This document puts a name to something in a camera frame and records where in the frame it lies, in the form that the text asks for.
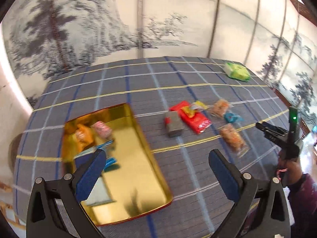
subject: purple sleeve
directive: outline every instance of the purple sleeve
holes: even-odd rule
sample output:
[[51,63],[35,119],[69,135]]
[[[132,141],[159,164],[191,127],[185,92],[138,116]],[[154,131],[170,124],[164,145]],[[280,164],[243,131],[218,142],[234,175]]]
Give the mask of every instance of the purple sleeve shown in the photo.
[[296,191],[291,189],[288,199],[294,215],[296,230],[305,232],[317,209],[317,184],[309,174],[305,174],[305,180],[299,189]]

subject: table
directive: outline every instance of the table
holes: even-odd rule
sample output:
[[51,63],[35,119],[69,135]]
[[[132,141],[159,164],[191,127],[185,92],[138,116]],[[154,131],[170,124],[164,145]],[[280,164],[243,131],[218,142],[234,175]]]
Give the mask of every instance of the table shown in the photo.
[[[146,217],[101,227],[106,237],[197,237],[213,232],[233,203],[225,197],[208,165],[208,153],[219,149],[242,172],[269,179],[278,149],[255,128],[265,120],[288,129],[287,107],[254,73],[248,83],[223,72],[226,60],[160,57],[123,60],[85,67],[56,77],[47,85],[23,133],[15,165],[14,210],[26,219],[34,180],[61,178],[61,137],[66,121],[120,103],[129,103],[173,194],[172,204]],[[224,120],[195,135],[169,138],[164,112],[182,100],[213,105],[219,97],[232,104],[244,121],[235,124],[250,150],[238,158],[218,128]],[[71,233],[65,210],[58,203]]]

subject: maroon sleeve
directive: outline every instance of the maroon sleeve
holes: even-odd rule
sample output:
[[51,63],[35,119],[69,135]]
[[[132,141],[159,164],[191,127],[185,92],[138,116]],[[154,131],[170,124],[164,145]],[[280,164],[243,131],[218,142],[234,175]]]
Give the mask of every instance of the maroon sleeve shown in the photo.
[[317,209],[317,184],[309,174],[304,174],[300,186],[290,188],[288,199],[294,215],[292,237],[305,233]]

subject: pink package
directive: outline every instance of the pink package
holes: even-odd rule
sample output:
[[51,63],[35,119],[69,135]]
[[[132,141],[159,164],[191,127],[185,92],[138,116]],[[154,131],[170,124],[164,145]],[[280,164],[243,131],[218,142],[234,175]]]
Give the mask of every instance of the pink package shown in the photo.
[[107,139],[112,133],[112,129],[110,129],[105,123],[102,121],[97,121],[95,124],[91,126],[97,133],[98,135],[103,138]]

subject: gold tray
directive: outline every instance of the gold tray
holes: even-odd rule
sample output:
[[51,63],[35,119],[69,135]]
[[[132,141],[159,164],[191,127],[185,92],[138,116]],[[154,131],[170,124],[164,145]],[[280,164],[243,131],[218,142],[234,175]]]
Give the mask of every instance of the gold tray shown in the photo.
[[120,223],[170,205],[172,193],[128,104],[101,109],[66,122],[62,144],[65,171],[73,173],[76,170],[73,158],[78,150],[72,134],[77,124],[91,126],[96,121],[103,121],[112,128],[114,150],[107,154],[117,163],[102,173],[113,202],[98,206],[81,202],[94,224]]

